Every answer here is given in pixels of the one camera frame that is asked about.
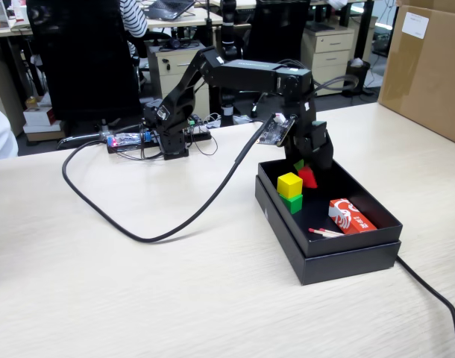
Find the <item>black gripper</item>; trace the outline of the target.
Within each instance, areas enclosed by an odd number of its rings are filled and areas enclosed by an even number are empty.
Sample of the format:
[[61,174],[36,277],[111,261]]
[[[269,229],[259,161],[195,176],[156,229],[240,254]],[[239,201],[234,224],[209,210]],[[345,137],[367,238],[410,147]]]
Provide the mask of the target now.
[[327,123],[318,121],[316,108],[300,110],[294,107],[283,107],[287,119],[294,116],[294,125],[289,129],[283,141],[286,159],[294,164],[296,172],[304,164],[314,165],[317,169],[330,169],[333,163],[333,144],[327,132]]

